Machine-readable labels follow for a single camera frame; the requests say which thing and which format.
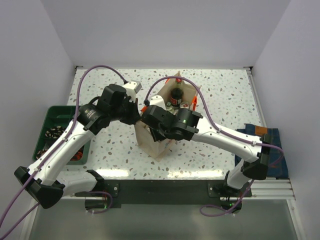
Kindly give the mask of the beige canvas bag orange handles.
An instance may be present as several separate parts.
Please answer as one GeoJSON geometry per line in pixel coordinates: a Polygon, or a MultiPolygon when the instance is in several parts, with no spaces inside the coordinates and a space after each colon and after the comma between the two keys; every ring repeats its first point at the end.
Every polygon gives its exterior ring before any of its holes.
{"type": "MultiPolygon", "coordinates": [[[[180,72],[176,73],[172,78],[165,80],[164,86],[157,92],[155,95],[160,95],[163,97],[165,104],[170,102],[170,92],[175,84],[176,79],[180,79],[182,76],[180,72]]],[[[198,102],[198,92],[194,86],[182,80],[182,89],[183,89],[183,99],[182,102],[189,103],[189,110],[194,111],[197,108],[198,102]]],[[[173,107],[176,114],[180,107],[173,107]]],[[[149,127],[142,121],[138,121],[135,126],[135,136],[137,140],[137,145],[149,156],[151,156],[156,161],[160,159],[170,150],[170,147],[174,144],[174,141],[171,139],[165,139],[163,141],[154,142],[151,136],[149,127]]]]}

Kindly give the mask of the dark cola glass bottle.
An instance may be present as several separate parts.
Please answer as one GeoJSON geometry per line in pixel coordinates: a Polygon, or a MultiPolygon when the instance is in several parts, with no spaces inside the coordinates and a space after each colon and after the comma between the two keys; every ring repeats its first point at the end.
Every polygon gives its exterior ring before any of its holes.
{"type": "Polygon", "coordinates": [[[183,100],[183,81],[180,78],[176,78],[174,85],[170,91],[170,103],[173,107],[178,108],[183,100]]]}

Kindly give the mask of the clear green-cap glass bottle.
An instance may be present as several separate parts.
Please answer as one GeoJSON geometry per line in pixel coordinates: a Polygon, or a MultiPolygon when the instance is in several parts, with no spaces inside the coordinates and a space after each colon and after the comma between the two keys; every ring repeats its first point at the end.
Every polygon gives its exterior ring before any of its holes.
{"type": "Polygon", "coordinates": [[[173,108],[173,106],[172,106],[172,104],[171,104],[170,101],[168,101],[168,102],[165,104],[165,106],[166,106],[166,110],[167,110],[167,111],[169,111],[169,112],[171,112],[171,113],[174,112],[175,109],[173,108]]]}

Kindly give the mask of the silver blue energy can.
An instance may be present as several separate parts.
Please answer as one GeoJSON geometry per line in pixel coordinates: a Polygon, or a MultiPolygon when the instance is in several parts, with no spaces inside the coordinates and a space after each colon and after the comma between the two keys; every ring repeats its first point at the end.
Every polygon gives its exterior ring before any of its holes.
{"type": "Polygon", "coordinates": [[[182,103],[179,105],[179,107],[180,107],[181,109],[189,109],[189,108],[190,108],[190,105],[189,105],[188,102],[184,101],[184,102],[182,102],[182,103]]]}

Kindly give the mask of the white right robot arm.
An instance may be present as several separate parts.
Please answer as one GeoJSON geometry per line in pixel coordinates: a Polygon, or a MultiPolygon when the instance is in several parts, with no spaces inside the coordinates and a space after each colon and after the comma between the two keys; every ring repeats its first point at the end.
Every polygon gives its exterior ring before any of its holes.
{"type": "Polygon", "coordinates": [[[250,180],[262,181],[269,170],[270,136],[244,134],[221,125],[214,126],[200,113],[181,108],[173,114],[157,105],[150,105],[141,116],[155,140],[186,140],[205,143],[240,157],[241,161],[227,172],[223,192],[235,196],[250,180]]]}

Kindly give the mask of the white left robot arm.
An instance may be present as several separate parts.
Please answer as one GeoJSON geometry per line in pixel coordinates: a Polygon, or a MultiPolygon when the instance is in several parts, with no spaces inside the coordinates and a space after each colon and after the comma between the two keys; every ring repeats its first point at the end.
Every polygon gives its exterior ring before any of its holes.
{"type": "Polygon", "coordinates": [[[101,96],[77,108],[74,119],[44,155],[29,167],[20,166],[15,170],[14,175],[22,188],[44,209],[73,193],[88,192],[99,196],[104,190],[103,179],[93,170],[75,180],[57,177],[76,152],[111,122],[133,125],[140,119],[136,95],[141,88],[138,81],[123,86],[110,84],[101,96]]]}

